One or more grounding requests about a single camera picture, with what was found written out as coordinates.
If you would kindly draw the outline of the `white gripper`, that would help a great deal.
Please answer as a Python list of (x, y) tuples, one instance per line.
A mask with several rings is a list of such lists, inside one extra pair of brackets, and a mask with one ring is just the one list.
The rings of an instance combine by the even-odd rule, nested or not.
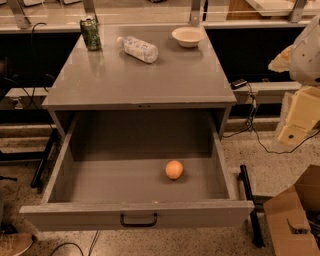
[(306, 139), (320, 121), (320, 16), (315, 16), (295, 39), (293, 45), (281, 51), (268, 69), (309, 85), (295, 93), (286, 92), (277, 127), (277, 141), (294, 147)]

